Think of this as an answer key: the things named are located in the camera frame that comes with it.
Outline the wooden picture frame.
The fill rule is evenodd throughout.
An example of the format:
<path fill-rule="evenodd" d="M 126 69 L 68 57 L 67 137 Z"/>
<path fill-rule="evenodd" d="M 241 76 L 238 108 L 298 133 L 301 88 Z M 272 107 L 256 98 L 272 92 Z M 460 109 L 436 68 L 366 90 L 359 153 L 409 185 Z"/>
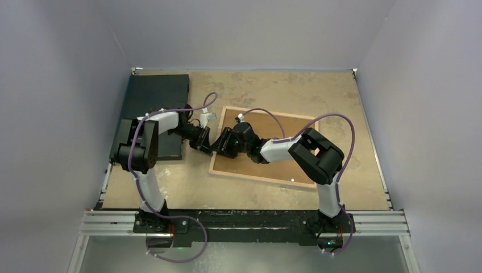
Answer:
<path fill-rule="evenodd" d="M 217 137 L 221 135 L 224 127 L 233 127 L 234 118 L 247 111 L 248 108 L 224 106 L 221 112 Z M 296 135 L 314 117 L 307 115 L 273 112 L 282 123 L 286 135 Z M 263 111 L 252 111 L 246 116 L 247 121 L 261 138 L 282 137 L 281 129 L 276 121 Z M 284 188 L 293 188 L 303 191 L 316 190 L 316 185 L 292 160 L 277 161 L 270 164 L 255 164 L 245 154 L 239 153 L 235 159 L 229 159 L 214 154 L 209 165 L 209 174 L 227 179 L 241 179 L 255 181 L 260 184 L 275 185 Z"/>

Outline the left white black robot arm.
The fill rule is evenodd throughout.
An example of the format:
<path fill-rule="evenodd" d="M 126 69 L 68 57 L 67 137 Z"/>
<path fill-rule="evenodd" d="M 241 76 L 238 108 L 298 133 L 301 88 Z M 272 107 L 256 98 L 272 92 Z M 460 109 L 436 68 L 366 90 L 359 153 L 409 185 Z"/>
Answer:
<path fill-rule="evenodd" d="M 140 197 L 140 222 L 147 222 L 157 233 L 167 230 L 169 220 L 175 218 L 169 215 L 165 197 L 155 181 L 154 167 L 158 160 L 159 135 L 178 135 L 188 140 L 191 148 L 208 156 L 213 154 L 207 123 L 215 114 L 209 113 L 207 108 L 203 107 L 198 124 L 194 125 L 191 121 L 193 111 L 194 109 L 187 105 L 184 109 L 162 108 L 142 117 L 123 118 L 114 137 L 110 161 L 130 173 Z"/>

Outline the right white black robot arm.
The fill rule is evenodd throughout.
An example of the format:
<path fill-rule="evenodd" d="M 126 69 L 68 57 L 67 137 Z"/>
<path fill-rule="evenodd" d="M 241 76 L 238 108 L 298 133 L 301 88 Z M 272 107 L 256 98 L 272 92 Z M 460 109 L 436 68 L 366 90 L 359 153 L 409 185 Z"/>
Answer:
<path fill-rule="evenodd" d="M 316 129 L 307 126 L 290 138 L 261 138 L 248 122 L 225 127 L 211 150 L 226 158 L 244 153 L 256 164 L 294 160 L 318 193 L 319 224 L 325 231 L 341 225 L 338 179 L 342 172 L 344 153 Z"/>

